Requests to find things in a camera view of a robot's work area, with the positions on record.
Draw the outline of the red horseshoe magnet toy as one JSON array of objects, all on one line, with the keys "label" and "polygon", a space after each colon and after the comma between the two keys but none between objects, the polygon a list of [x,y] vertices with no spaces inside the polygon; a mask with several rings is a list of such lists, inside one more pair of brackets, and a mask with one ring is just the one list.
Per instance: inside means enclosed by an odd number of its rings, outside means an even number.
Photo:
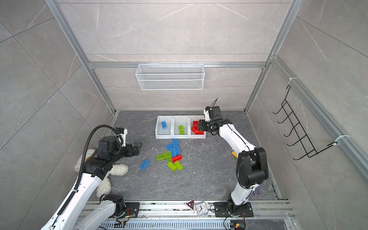
[{"label": "red horseshoe magnet toy", "polygon": [[192,130],[192,132],[193,132],[195,135],[203,135],[203,134],[204,134],[204,131],[199,130],[199,128],[198,128],[198,124],[197,124],[197,125],[192,125],[191,130]]}]

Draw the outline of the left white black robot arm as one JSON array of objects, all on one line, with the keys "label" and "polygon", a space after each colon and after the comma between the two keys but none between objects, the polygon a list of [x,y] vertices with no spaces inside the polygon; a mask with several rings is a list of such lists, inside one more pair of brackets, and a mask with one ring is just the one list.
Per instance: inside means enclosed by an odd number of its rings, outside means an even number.
[{"label": "left white black robot arm", "polygon": [[[98,148],[91,158],[87,159],[90,141],[94,133],[101,128],[110,129],[114,134],[100,139]],[[114,163],[122,158],[140,154],[142,143],[127,144],[126,135],[127,129],[113,128],[109,125],[98,125],[91,131],[81,156],[80,169],[74,187],[43,226],[44,230],[96,230],[109,217],[124,214],[127,208],[124,198],[120,195],[106,195],[94,211],[82,221],[77,220],[94,190],[113,169]]]}]

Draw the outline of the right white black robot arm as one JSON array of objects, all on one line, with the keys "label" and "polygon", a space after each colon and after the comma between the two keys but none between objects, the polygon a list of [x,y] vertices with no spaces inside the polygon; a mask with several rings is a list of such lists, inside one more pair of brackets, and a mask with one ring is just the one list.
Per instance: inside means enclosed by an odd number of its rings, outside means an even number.
[{"label": "right white black robot arm", "polygon": [[221,212],[218,216],[252,217],[249,198],[269,178],[266,152],[264,148],[257,148],[248,142],[229,119],[224,119],[219,106],[207,106],[204,116],[205,119],[198,122],[198,129],[222,137],[237,156],[237,185],[229,194],[226,205],[215,204],[215,208]]}]

